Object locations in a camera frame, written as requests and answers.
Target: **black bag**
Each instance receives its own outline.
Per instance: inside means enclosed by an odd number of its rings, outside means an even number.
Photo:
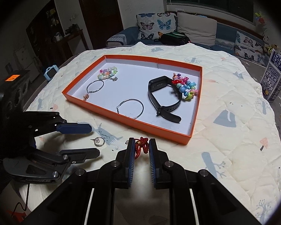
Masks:
[[[169,46],[181,46],[191,42],[185,34],[179,32],[163,34],[159,41],[162,44]]]

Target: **watch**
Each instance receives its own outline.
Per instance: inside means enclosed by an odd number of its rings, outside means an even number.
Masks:
[[[152,92],[158,91],[166,86],[171,86],[178,96],[178,102],[171,105],[171,106],[161,106]],[[171,112],[177,109],[181,103],[182,100],[182,93],[179,91],[179,89],[176,87],[175,84],[172,83],[172,79],[170,79],[167,76],[161,76],[156,79],[152,79],[149,81],[148,84],[148,95],[150,98],[150,101],[154,105],[155,109],[157,110],[156,115],[162,116],[164,119],[171,121],[173,123],[179,123],[181,121],[181,117],[172,114]]]

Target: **quilted tablecloth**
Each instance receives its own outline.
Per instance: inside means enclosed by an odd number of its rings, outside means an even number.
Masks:
[[[141,132],[89,112],[68,101],[62,90],[85,68],[106,54],[158,57],[203,67],[201,99],[194,133],[188,145]],[[87,171],[114,160],[125,141],[140,136],[156,138],[158,148],[185,169],[208,169],[262,224],[281,198],[281,142],[274,112],[262,97],[259,83],[240,61],[226,52],[216,52],[187,44],[184,46],[118,47],[85,51],[61,68],[39,93],[28,111],[58,111],[68,122],[89,123],[90,135],[46,134],[36,138],[39,149],[95,147],[90,139],[103,137],[101,155],[80,165]],[[68,174],[75,168],[72,165]],[[169,220],[168,191],[154,191],[150,179],[149,157],[144,153],[135,161],[132,187],[117,190],[115,224],[157,224]],[[28,207],[33,210],[56,186],[32,184]],[[26,187],[20,193],[25,200]]]

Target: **orange sticker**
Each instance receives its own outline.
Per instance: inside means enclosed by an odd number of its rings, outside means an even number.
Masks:
[[[14,75],[11,75],[7,80],[5,81],[14,81],[17,77],[19,77],[20,74],[14,74]]]

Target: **pastel beaded bracelet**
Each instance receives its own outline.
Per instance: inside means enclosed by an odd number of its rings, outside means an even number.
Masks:
[[[196,83],[190,82],[188,77],[183,78],[180,73],[177,75],[174,73],[172,83],[183,93],[185,100],[191,100],[198,94],[198,90],[195,88]]]
[[[116,67],[109,67],[107,69],[101,69],[100,74],[98,75],[98,80],[106,80],[110,79],[113,81],[116,81],[118,78],[114,77],[112,78],[116,73],[118,72],[118,69]]]

